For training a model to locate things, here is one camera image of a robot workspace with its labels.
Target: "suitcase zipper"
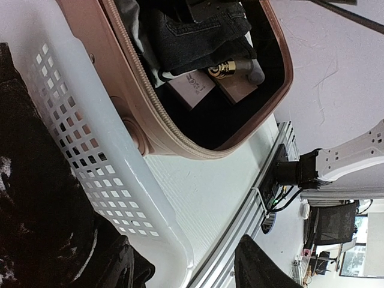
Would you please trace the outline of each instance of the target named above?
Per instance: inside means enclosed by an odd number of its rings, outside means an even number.
[[[185,150],[187,150],[189,153],[198,156],[199,158],[204,159],[216,159],[216,158],[223,158],[224,156],[230,154],[230,151],[212,151],[205,149],[196,143],[194,143],[192,140],[190,140],[187,136],[185,136],[180,129],[175,125],[175,123],[171,120],[168,113],[165,111],[162,103],[157,97],[157,94],[155,90],[152,87],[151,82],[149,81],[145,70],[143,68],[143,65],[132,45],[131,39],[128,35],[128,32],[120,18],[119,11],[114,3],[113,0],[106,0],[108,7],[108,10],[110,11],[110,15],[112,16],[113,20],[115,21],[117,25],[118,32],[121,33],[124,44],[127,48],[128,53],[133,59],[133,64],[136,70],[139,72],[139,81],[144,84],[145,94],[148,96],[149,101],[153,105],[158,117],[160,120],[165,123],[166,127],[170,130],[170,136],[177,141],[179,145],[181,145]]]

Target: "suitcase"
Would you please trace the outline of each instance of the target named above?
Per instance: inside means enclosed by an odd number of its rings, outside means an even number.
[[[215,90],[191,111],[166,88],[159,96],[152,87],[113,0],[58,3],[142,155],[225,157],[263,124],[292,84],[292,60],[269,0],[243,3],[264,83],[235,105]]]

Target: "white table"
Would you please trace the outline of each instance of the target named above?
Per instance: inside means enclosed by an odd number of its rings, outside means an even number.
[[[249,192],[261,166],[266,160],[278,134],[275,118],[270,117],[255,135],[232,155],[214,161],[195,161],[181,157],[148,156],[146,162],[152,170],[166,196],[176,211],[176,217],[190,240],[199,265],[228,226],[245,195]],[[277,228],[298,224],[299,203],[296,202],[281,214]],[[289,250],[282,260],[272,257],[289,272],[300,243],[291,248],[276,235],[278,229],[268,237],[260,235],[260,244],[267,253]],[[292,232],[295,242],[301,230]]]

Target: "laundry basket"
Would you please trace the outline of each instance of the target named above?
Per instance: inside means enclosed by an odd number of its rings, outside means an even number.
[[[57,3],[1,0],[0,41],[95,210],[155,265],[148,287],[185,287],[191,245]]]

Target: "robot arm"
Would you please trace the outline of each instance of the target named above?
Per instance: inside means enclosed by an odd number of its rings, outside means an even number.
[[[281,185],[318,189],[349,173],[384,163],[384,120],[370,131],[331,149],[317,149],[297,162],[278,163]]]
[[[318,178],[336,181],[349,173],[384,163],[384,120],[369,132],[332,149],[322,149],[316,157]]]

